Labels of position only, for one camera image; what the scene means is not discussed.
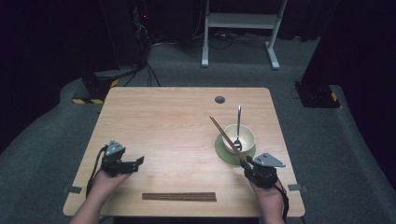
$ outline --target plate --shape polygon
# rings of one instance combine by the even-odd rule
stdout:
[[[216,149],[216,152],[218,153],[218,156],[223,161],[225,161],[231,165],[240,165],[241,164],[241,162],[239,161],[239,157],[234,155],[233,153],[229,152],[227,150],[226,146],[224,146],[224,142],[222,141],[221,134],[216,138],[215,149]],[[254,154],[256,154],[256,145],[254,145],[249,151],[242,153],[242,155],[250,156],[251,158],[254,157]]]

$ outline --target wooden table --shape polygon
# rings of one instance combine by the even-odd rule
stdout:
[[[223,104],[215,98],[225,98]],[[241,123],[256,138],[256,156],[268,152],[286,163],[277,168],[286,187],[296,179],[276,116],[265,88],[113,88],[93,130],[64,213],[73,216],[85,199],[87,181],[101,147],[111,139],[124,144],[123,161],[145,156],[137,173],[122,183],[106,202],[103,216],[139,217],[260,217],[253,191],[243,169],[224,162],[215,151],[219,125]],[[217,201],[170,202],[142,200],[142,193],[216,192]],[[289,191],[289,217],[301,217],[299,191]]]

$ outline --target hazard stripe tape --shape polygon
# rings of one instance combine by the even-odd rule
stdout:
[[[77,99],[77,98],[74,98],[73,102],[78,105],[87,105],[87,104],[102,105],[105,101],[101,100],[101,99]]]
[[[335,95],[334,92],[332,92],[332,99],[336,102],[337,101],[337,96]]]
[[[119,80],[116,79],[111,82],[110,89],[114,88],[119,84]],[[102,105],[105,100],[102,99],[90,99],[90,98],[73,98],[73,102],[78,105],[87,105],[87,104],[95,104],[95,105]]]
[[[114,80],[114,81],[111,83],[110,89],[113,88],[113,87],[116,87],[117,84],[119,84],[119,80],[118,80],[118,79]]]

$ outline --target white stand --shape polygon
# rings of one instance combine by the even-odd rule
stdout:
[[[250,29],[268,29],[273,30],[269,42],[265,42],[265,48],[271,60],[274,70],[279,69],[279,62],[277,61],[274,44],[277,32],[279,31],[280,23],[282,22],[283,12],[285,11],[288,0],[282,0],[279,12],[275,15],[265,14],[233,14],[233,13],[210,13],[209,1],[206,0],[205,9],[205,37],[202,50],[202,67],[209,66],[209,46],[208,36],[209,27],[223,27],[223,28],[250,28]]]

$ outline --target spoon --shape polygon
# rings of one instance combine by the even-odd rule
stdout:
[[[238,149],[239,151],[242,150],[242,144],[239,141],[239,126],[241,125],[241,105],[238,107],[238,123],[236,126],[236,140],[233,142],[233,145]]]

